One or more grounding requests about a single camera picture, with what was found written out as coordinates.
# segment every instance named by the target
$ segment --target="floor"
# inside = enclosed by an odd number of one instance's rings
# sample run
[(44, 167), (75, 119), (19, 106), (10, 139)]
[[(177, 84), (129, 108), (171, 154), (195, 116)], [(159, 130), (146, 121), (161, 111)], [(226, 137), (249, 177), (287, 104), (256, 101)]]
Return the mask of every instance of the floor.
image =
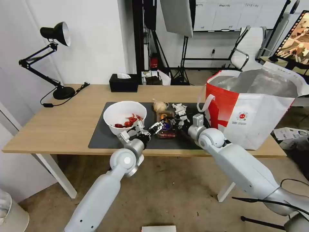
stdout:
[[(202, 85), (211, 73), (188, 71), (188, 75), (193, 84)], [(309, 119), (302, 120), (307, 114), (309, 109), (291, 108), (279, 126), (308, 129)], [(57, 183), (24, 200), (20, 205), (30, 214), (26, 232), (62, 231), (95, 179), (109, 169), (109, 156), (59, 155), (58, 159), (77, 198), (70, 199)], [(306, 181), (287, 157), (259, 160), (278, 182), (284, 178)], [(237, 187), (219, 203), (216, 195), (226, 180), (213, 158), (146, 157), (133, 177), (122, 180), (120, 193), (97, 231), (133, 232), (147, 225), (176, 225), (177, 232), (277, 232), (242, 222), (240, 216), (280, 225), (287, 221), (262, 203), (233, 200), (231, 196), (250, 197)], [(302, 195), (309, 192), (307, 186), (292, 181), (286, 181), (284, 188)]]

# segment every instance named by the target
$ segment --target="black desk lamp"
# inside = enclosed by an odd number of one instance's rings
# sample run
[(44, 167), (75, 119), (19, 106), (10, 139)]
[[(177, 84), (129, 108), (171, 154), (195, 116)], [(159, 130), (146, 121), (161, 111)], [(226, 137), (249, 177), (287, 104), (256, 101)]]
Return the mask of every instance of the black desk lamp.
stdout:
[[(40, 29), (40, 33), (44, 38), (48, 39), (48, 41), (51, 43), (47, 45), (45, 48), (32, 54), (31, 56), (28, 56), (27, 58), (20, 60), (19, 65), (22, 66), (23, 68), (28, 69), (29, 71), (33, 72), (34, 74), (38, 75), (39, 77), (43, 78), (49, 83), (53, 84), (57, 88), (53, 92), (53, 96), (55, 99), (63, 100), (63, 99), (71, 98), (75, 94), (75, 90), (72, 87), (64, 87), (60, 84), (60, 82), (55, 81), (48, 76), (45, 76), (44, 74), (40, 73), (39, 71), (31, 67), (31, 65), (34, 64), (35, 62), (57, 51), (58, 44), (54, 41), (54, 39), (58, 40), (60, 43), (68, 47), (71, 45), (71, 37), (69, 33), (69, 28), (65, 22), (61, 22), (61, 23), (58, 23), (54, 28), (42, 27)], [(48, 48), (51, 48), (52, 51), (46, 53), (45, 55), (34, 57), (35, 55), (43, 52), (44, 50)]]

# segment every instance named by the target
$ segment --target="lamp shade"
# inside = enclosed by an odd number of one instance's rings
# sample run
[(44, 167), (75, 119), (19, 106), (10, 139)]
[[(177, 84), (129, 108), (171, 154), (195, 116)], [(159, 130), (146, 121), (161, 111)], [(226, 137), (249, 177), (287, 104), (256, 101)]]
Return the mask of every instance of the lamp shade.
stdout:
[(58, 23), (54, 28), (42, 27), (40, 33), (46, 39), (56, 39), (68, 47), (71, 45), (69, 28), (65, 22)]

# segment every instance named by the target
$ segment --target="black tissue box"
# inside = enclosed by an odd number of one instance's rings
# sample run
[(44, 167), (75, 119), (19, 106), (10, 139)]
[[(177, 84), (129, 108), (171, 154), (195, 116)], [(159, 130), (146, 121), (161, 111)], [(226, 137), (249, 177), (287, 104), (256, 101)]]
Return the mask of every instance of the black tissue box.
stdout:
[(109, 80), (111, 92), (137, 92), (138, 88), (138, 75), (128, 74), (130, 79), (119, 79), (117, 74), (112, 74)]

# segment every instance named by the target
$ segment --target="white bowl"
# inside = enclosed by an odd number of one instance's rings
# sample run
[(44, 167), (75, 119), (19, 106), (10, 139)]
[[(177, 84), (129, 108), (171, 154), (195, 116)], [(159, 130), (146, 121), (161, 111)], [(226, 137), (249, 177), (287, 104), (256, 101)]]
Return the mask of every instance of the white bowl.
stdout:
[[(124, 125), (126, 121), (129, 121), (127, 118), (132, 117), (132, 114), (140, 116), (143, 118), (143, 122), (147, 116), (146, 108), (139, 102), (135, 101), (120, 101), (110, 105), (103, 114), (103, 119), (105, 123), (110, 128), (111, 132), (114, 135), (118, 135), (123, 131), (128, 131), (132, 127), (128, 128), (117, 128), (114, 127), (115, 124)], [(128, 132), (130, 136), (136, 135), (135, 130)]]

